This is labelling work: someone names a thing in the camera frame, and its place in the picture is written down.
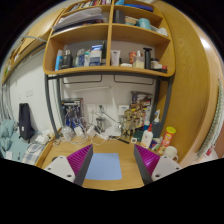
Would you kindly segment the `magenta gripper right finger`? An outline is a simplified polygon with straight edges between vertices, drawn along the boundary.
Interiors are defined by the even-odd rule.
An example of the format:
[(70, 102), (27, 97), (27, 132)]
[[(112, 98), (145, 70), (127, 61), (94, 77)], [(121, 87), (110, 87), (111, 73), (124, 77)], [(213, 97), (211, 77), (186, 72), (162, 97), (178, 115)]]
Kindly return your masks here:
[(134, 156), (145, 185), (181, 170), (170, 157), (158, 156), (139, 145), (134, 145)]

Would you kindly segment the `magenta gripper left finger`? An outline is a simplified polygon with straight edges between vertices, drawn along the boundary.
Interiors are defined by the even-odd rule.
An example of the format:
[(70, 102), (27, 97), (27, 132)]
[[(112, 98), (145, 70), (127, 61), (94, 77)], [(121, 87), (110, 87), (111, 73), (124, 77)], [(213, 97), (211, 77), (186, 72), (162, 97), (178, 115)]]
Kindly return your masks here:
[(69, 156), (60, 155), (56, 157), (45, 168), (45, 171), (81, 186), (87, 174), (92, 156), (93, 145), (90, 144)]

